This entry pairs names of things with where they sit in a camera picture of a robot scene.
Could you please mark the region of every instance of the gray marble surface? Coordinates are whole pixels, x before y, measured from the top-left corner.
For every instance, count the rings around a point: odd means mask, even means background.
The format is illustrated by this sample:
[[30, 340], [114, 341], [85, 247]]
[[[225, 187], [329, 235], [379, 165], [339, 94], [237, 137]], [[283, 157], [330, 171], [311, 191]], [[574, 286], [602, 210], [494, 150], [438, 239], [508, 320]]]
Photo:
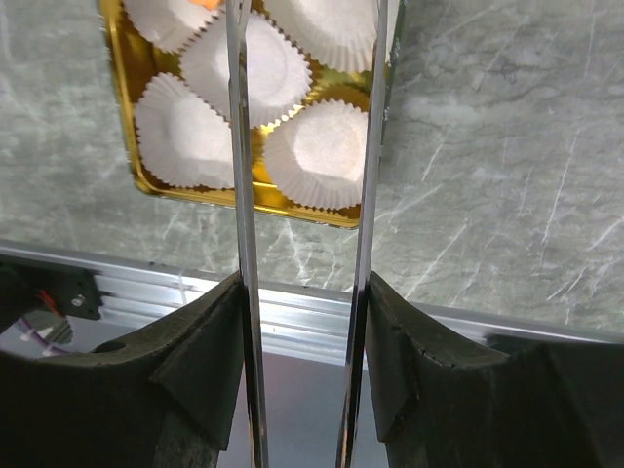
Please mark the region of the gray marble surface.
[[[624, 331], [624, 5], [412, 0], [373, 268], [409, 299]], [[229, 273], [234, 212], [128, 170], [93, 1], [0, 0], [0, 238]], [[356, 232], [259, 214], [263, 279], [353, 281]]]

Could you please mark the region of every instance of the bolt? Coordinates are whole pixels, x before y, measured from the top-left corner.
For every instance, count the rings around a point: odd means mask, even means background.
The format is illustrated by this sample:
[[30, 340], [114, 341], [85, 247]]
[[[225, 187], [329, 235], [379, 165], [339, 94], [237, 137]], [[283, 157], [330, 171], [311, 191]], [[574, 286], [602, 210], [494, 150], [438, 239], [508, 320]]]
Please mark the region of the bolt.
[[82, 304], [85, 303], [85, 297], [81, 294], [78, 294], [76, 297], [74, 297], [73, 299], [71, 299], [71, 305], [73, 305], [74, 307], [80, 307]]

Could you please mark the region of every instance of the gold tray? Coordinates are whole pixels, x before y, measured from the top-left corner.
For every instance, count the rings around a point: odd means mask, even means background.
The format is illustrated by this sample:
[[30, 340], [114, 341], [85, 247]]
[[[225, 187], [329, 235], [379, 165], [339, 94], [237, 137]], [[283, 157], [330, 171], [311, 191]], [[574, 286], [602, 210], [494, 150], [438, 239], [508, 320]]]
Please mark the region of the gold tray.
[[[209, 187], [189, 189], [171, 187], [156, 178], [142, 165], [138, 151], [133, 105], [143, 94], [147, 83], [158, 73], [170, 72], [175, 76], [181, 77], [179, 55], [166, 54], [143, 39], [128, 19], [120, 0], [99, 0], [99, 7], [104, 21], [106, 41], [111, 54], [112, 73], [121, 107], [132, 173], [138, 189], [149, 195], [234, 207], [233, 189], [215, 190]], [[262, 0], [253, 0], [253, 8], [266, 14]], [[402, 30], [404, 15], [405, 2], [402, 2], [396, 31], [388, 32], [389, 34], [393, 32], [395, 34], [391, 58], [396, 56], [395, 50], [398, 50], [397, 43]], [[371, 75], [369, 72], [340, 73], [323, 67], [310, 57], [307, 58], [313, 72], [313, 87], [303, 103], [303, 107], [322, 98], [340, 98], [361, 107], [365, 111], [368, 110], [371, 89]], [[391, 61], [388, 68], [386, 103], [389, 100], [393, 72], [394, 62]], [[359, 205], [342, 210], [329, 211], [303, 207], [286, 198], [271, 183], [262, 159], [262, 146], [266, 136], [272, 130], [273, 127], [271, 126], [252, 130], [255, 209], [262, 213], [288, 216], [336, 227], [357, 227], [360, 221]]]

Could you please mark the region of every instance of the paper cupcake liner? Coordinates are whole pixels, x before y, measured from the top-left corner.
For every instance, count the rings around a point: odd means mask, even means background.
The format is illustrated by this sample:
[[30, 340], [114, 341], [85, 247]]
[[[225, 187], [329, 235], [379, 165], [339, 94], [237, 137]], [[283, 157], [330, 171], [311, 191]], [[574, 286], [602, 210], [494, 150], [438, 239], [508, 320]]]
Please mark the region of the paper cupcake liner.
[[191, 37], [219, 16], [188, 0], [123, 0], [141, 36], [165, 52], [178, 52]]
[[234, 186], [228, 124], [169, 73], [155, 76], [135, 104], [144, 167], [174, 187]]
[[[247, 28], [250, 125], [288, 116], [310, 92], [312, 71], [305, 56], [263, 15], [252, 12]], [[216, 21], [180, 59], [188, 86], [230, 119], [225, 19]]]
[[[386, 59], [400, 0], [389, 0]], [[348, 73], [372, 69], [377, 14], [371, 0], [265, 0], [269, 16], [321, 64]]]
[[269, 134], [264, 164], [289, 199], [338, 210], [358, 205], [367, 143], [366, 112], [341, 100], [301, 110]]

